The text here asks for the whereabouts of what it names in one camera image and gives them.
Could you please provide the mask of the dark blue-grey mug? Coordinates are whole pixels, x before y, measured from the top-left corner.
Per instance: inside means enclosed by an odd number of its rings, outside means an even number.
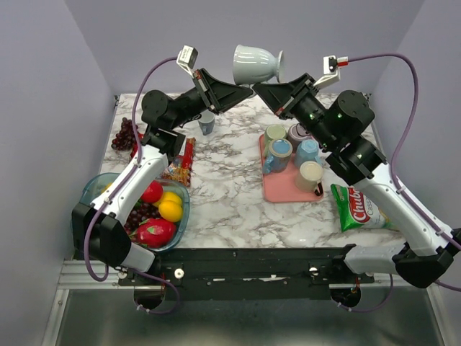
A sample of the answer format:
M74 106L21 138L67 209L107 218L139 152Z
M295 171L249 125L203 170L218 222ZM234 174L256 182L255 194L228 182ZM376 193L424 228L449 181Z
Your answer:
M213 132L215 125L215 114L211 111L204 111L197 120L200 130L204 136L210 135Z

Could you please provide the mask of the grey-blue mug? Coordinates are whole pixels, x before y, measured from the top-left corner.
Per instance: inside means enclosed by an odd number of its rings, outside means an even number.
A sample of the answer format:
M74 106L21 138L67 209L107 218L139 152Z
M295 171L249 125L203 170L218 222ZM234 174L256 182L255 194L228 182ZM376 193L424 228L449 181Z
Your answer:
M253 85L275 78L281 83L285 68L284 51L277 56L268 50L237 45L233 55L233 80L236 85Z

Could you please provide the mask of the blue butterfly mug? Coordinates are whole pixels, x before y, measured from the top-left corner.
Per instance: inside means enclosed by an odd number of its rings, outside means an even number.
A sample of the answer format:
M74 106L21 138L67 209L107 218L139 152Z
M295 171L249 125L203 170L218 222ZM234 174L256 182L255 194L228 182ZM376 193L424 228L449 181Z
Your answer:
M284 138L272 140L262 166L263 174L283 172L292 155L292 144Z

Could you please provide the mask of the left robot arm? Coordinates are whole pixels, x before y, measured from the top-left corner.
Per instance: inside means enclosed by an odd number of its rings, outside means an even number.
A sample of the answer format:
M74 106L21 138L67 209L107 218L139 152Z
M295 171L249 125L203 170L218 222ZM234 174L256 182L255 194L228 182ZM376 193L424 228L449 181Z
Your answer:
M160 268L155 254L133 243L124 225L149 184L179 155L185 137L175 129L205 110L226 112L253 93L249 87L219 81L203 68L193 72L192 80L194 87L175 99L159 90L144 95L141 120L147 128L134 158L105 192L72 211L73 242L84 259L134 270L145 285L158 280Z

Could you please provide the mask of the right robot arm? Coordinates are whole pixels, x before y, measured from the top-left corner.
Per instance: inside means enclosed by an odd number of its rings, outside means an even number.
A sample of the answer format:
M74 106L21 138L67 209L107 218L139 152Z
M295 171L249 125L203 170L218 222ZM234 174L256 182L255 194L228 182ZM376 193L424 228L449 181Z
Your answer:
M256 83L253 90L278 118L295 118L328 153L331 170L375 203L406 240L394 247L352 247L331 265L337 281L345 283L366 272L386 273L427 288L447 271L460 251L460 230L422 205L392 176L385 155L362 136L375 114L361 92L343 91L325 108L308 74L288 83Z

